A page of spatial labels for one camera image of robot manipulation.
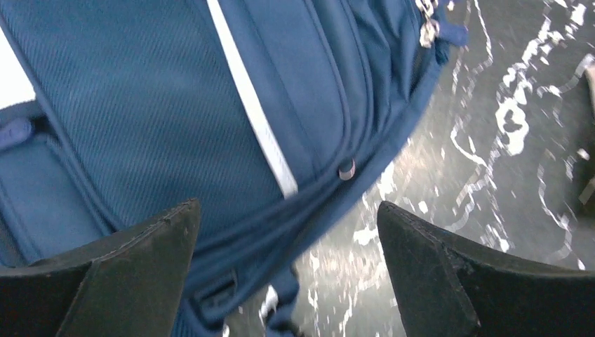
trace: button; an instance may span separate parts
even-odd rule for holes
[[[339,178],[348,181],[355,176],[355,159],[344,161],[339,167]]]

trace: blue strap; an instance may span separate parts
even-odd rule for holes
[[[276,298],[267,298],[263,305],[263,309],[272,310],[265,312],[267,315],[265,335],[266,337],[296,337],[291,329],[291,314],[300,292],[300,283],[295,273],[290,268],[281,271],[272,280],[271,287],[276,293]]]

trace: gray surface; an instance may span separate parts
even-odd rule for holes
[[[494,249],[595,270],[592,207],[578,199],[595,174],[579,67],[595,53],[594,11],[591,0],[455,7],[469,47],[453,50],[407,148],[298,261],[296,322],[314,336],[405,336],[375,225],[381,200]],[[232,336],[262,335],[260,301],[230,320]]]

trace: blue fabric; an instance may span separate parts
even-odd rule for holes
[[[420,48],[413,0],[220,3],[297,179],[290,199],[248,123],[205,0],[0,1],[60,154],[60,165],[39,165],[62,168],[46,180],[79,214],[45,228],[56,235],[23,235],[36,218],[10,231],[34,260],[198,198],[201,231],[173,336],[216,336],[232,310],[283,279],[399,153],[448,60],[446,41]],[[355,176],[340,180],[352,160]],[[78,234],[59,234],[71,225]],[[228,293],[206,291],[230,275]],[[298,292],[294,281],[278,287]],[[269,337],[285,337],[276,328],[290,317],[289,297]]]

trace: white stripe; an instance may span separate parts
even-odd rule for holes
[[[219,1],[207,0],[207,4],[210,15],[215,23],[229,70],[232,73],[243,107],[246,110],[246,115],[250,120],[254,134],[258,139],[262,152],[265,154],[269,167],[273,171],[277,183],[281,188],[281,192],[287,199],[298,192],[298,183],[295,181],[293,173],[283,155],[283,151],[273,134],[269,121],[267,121],[267,116],[262,111],[260,100],[248,76],[248,71],[246,71],[246,66],[241,59]]]
[[[0,29],[0,109],[34,99],[33,85]]]

